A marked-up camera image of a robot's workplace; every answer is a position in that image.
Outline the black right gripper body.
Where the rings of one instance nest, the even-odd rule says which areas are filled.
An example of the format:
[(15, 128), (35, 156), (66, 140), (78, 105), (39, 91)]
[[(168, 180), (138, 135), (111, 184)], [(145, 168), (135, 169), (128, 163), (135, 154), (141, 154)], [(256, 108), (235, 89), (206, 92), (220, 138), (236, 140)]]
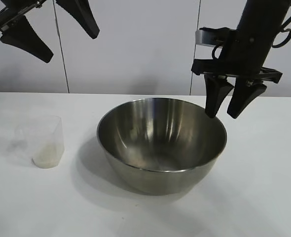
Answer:
[(241, 37), (232, 29), (199, 29), (197, 45), (213, 48), (211, 59), (194, 59), (191, 71), (196, 74), (263, 80), (278, 83), (282, 73), (263, 67), (267, 51), (253, 37)]

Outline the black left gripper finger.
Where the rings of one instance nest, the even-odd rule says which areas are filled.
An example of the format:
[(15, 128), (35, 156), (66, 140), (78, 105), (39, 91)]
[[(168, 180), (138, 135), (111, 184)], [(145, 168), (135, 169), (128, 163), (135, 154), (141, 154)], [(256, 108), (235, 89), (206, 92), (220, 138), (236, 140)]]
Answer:
[(96, 39), (100, 29), (87, 0), (56, 0), (56, 3), (70, 14), (92, 39)]
[(1, 28), (2, 43), (17, 47), (37, 57), (45, 63), (49, 63), (53, 52), (36, 34), (25, 16), (10, 21)]

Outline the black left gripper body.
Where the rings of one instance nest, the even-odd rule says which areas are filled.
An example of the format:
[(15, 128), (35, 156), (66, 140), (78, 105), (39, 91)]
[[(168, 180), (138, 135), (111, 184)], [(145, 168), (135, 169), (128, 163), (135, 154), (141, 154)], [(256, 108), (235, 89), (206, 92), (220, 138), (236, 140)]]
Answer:
[(10, 23), (20, 19), (34, 8), (41, 8), (46, 0), (1, 0), (5, 7), (0, 11), (0, 32), (7, 30)]

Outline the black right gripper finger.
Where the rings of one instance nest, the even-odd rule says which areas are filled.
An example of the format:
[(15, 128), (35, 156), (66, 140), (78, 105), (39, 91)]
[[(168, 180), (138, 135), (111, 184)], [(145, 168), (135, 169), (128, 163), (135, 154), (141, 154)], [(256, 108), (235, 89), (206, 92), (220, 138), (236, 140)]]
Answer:
[(242, 111), (258, 96), (263, 94), (267, 86), (260, 81), (259, 83), (249, 84), (249, 80), (237, 78), (235, 88), (227, 108), (227, 113), (236, 119)]
[(206, 86), (205, 113), (208, 117), (214, 118), (234, 86), (227, 81), (226, 76), (207, 74), (204, 75), (204, 80)]

